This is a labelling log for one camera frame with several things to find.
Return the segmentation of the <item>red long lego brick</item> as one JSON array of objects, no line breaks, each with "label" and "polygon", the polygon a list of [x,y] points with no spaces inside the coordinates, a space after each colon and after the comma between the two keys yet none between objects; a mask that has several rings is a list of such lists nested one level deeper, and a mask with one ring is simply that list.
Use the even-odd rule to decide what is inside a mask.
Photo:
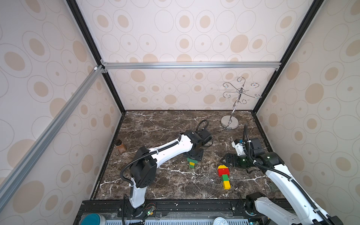
[{"label": "red long lego brick", "polygon": [[218,172],[218,176],[219,176],[219,177],[221,177],[221,176],[223,176],[223,175],[227,175],[227,176],[230,175],[230,171],[229,171],[228,168],[219,168],[219,169],[217,170],[217,172]]}]

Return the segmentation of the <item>green long lego brick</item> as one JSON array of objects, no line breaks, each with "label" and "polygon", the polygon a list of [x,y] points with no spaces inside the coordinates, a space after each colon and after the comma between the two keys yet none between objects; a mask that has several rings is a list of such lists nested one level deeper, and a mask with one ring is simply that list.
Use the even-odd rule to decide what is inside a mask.
[{"label": "green long lego brick", "polygon": [[194,164],[198,164],[198,161],[197,160],[194,160],[194,159],[191,159],[191,158],[187,158],[187,161],[188,162],[191,162],[191,163],[194,163]]}]

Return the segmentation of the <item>yellow square lego brick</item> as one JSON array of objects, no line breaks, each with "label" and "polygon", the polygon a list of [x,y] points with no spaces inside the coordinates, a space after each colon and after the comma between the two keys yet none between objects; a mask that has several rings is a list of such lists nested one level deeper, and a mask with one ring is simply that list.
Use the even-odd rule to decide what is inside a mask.
[{"label": "yellow square lego brick", "polygon": [[229,190],[231,188],[229,181],[223,181],[223,188],[224,190]]}]

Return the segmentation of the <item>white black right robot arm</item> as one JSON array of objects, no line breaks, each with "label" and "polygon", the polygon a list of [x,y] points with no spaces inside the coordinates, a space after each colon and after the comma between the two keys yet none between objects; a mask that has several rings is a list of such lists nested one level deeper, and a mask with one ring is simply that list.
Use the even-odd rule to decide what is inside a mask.
[{"label": "white black right robot arm", "polygon": [[250,216],[262,214],[278,225],[342,225],[337,216],[330,216],[318,205],[290,173],[284,161],[274,152],[251,158],[249,154],[226,154],[221,162],[237,168],[259,168],[281,191],[294,214],[273,203],[265,194],[256,192],[246,196],[245,212]]}]

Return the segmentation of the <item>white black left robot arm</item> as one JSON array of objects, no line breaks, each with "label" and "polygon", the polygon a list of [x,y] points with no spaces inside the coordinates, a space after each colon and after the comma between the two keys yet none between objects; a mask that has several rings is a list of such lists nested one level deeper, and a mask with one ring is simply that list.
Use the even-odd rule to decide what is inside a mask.
[{"label": "white black left robot arm", "polygon": [[211,133],[203,128],[198,131],[187,130],[158,147],[139,148],[133,160],[120,172],[120,178],[129,183],[129,203],[132,208],[144,205],[147,187],[155,180],[157,169],[162,164],[181,154],[200,161],[206,144],[211,140]]}]

